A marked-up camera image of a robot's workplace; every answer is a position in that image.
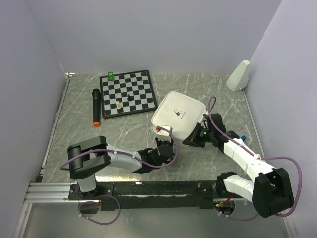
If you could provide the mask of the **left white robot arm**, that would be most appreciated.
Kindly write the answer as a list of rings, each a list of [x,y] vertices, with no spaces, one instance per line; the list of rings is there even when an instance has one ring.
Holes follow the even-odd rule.
[[[77,181],[82,196],[93,199],[98,193],[95,173],[107,166],[145,174],[172,162],[174,140],[163,141],[156,137],[155,141],[156,148],[135,152],[113,147],[104,136],[73,144],[67,148],[70,178]]]

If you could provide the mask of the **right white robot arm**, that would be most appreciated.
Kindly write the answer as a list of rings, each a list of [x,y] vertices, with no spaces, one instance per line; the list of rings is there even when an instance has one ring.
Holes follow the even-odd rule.
[[[201,122],[185,125],[184,145],[203,148],[211,143],[223,154],[235,161],[249,179],[235,172],[226,172],[216,179],[216,191],[220,197],[239,195],[252,202],[263,218],[290,209],[295,204],[288,172],[275,168],[261,159],[234,131],[226,131],[220,114],[204,114]]]

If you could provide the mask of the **white medicine kit case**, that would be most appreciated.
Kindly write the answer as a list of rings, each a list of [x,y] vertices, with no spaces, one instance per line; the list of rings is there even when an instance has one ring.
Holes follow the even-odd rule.
[[[179,146],[187,147],[185,139],[202,123],[206,106],[202,102],[176,91],[169,92],[155,110],[151,124],[153,132],[157,126],[170,126]]]

